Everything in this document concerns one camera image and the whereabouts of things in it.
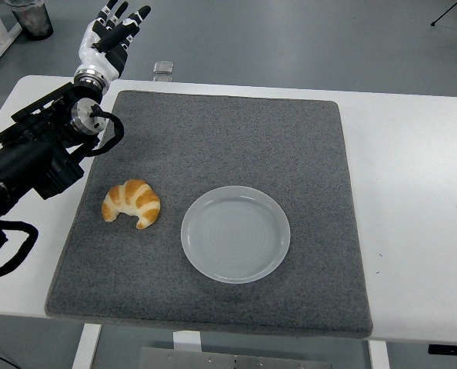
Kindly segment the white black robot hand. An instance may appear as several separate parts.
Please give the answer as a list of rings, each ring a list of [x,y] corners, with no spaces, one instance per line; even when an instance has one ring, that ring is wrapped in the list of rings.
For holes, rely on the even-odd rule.
[[[128,48],[151,12],[151,7],[145,5],[120,19],[127,8],[127,1],[108,1],[88,24],[78,50],[81,64],[75,72],[76,81],[91,78],[107,88],[122,75]]]

